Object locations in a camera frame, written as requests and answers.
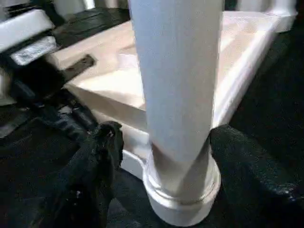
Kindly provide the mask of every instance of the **sticker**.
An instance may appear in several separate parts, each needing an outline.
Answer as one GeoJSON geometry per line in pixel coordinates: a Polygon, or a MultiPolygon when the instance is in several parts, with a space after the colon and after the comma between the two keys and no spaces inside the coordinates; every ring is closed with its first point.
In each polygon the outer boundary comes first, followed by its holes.
{"type": "Polygon", "coordinates": [[[55,50],[57,47],[54,37],[44,37],[41,40],[15,52],[10,57],[21,66],[25,66],[39,57],[55,50]]]}

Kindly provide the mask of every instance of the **white wooden furniture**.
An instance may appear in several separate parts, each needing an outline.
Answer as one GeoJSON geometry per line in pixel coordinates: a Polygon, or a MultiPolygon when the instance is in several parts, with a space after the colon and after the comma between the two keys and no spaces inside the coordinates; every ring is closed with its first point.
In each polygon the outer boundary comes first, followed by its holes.
{"type": "Polygon", "coordinates": [[[220,186],[209,130],[232,117],[279,20],[261,12],[222,14],[220,0],[183,2],[131,1],[133,25],[53,57],[60,68],[86,53],[98,60],[68,88],[100,121],[123,124],[123,168],[143,180],[163,220],[186,227],[208,215],[220,186]]]}

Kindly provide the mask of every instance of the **white pillar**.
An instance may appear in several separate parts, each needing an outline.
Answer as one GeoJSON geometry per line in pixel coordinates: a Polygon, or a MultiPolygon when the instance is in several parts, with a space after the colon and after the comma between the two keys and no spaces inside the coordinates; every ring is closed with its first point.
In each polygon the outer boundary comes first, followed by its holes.
{"type": "Polygon", "coordinates": [[[208,134],[222,0],[130,0],[130,6],[153,151],[143,182],[161,219],[195,225],[220,187],[208,134]]]}

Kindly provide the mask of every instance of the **column base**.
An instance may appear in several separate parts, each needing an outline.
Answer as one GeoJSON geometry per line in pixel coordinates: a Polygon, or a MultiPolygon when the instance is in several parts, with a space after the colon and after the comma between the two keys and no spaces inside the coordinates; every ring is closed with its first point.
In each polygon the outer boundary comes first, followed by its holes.
{"type": "Polygon", "coordinates": [[[211,186],[206,187],[205,194],[196,201],[182,202],[160,192],[160,189],[155,187],[155,183],[151,183],[148,175],[146,165],[142,180],[154,212],[166,223],[178,227],[196,225],[207,217],[221,184],[219,168],[214,161],[213,181],[211,186]]]}

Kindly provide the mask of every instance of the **white table leg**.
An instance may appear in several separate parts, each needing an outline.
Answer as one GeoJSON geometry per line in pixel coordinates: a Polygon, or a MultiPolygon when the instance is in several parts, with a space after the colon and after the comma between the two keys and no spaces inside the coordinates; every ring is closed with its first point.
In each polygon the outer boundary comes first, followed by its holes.
{"type": "Polygon", "coordinates": [[[161,219],[191,226],[220,187],[208,134],[222,0],[130,3],[153,151],[143,182],[161,219]]]}

